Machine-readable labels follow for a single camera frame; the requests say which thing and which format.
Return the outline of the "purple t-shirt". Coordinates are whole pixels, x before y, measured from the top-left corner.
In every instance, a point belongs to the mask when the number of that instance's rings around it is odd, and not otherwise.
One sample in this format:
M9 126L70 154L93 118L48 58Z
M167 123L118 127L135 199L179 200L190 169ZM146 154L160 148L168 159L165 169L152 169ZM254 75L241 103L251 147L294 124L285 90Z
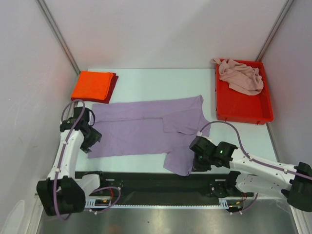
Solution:
M95 104L94 128L102 138L88 158L166 154L163 167L180 176L193 169L190 144L208 123L203 97Z

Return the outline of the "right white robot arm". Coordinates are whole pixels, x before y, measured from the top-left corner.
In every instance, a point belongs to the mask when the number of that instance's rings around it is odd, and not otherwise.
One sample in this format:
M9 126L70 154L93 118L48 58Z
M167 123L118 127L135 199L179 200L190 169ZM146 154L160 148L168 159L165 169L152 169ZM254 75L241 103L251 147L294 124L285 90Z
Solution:
M312 210L312 168L300 162L297 166L262 160L243 149L220 142L214 145L207 138L196 136L190 145L195 154L193 171L205 172L212 166L230 169L222 182L211 182L209 190L218 198L242 193L262 194L285 199L301 211Z

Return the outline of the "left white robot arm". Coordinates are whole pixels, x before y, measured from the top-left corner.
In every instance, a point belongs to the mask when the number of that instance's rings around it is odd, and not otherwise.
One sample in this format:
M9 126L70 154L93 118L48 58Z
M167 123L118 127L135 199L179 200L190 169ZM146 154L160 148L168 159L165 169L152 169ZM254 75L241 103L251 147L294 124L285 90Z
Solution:
M75 178L79 153L91 152L91 147L102 137L89 123L90 118L95 118L92 110L75 107L73 116L61 121L54 165L47 178L37 183L37 194L48 216L80 213L92 192L102 195L107 191L107 182L97 172Z

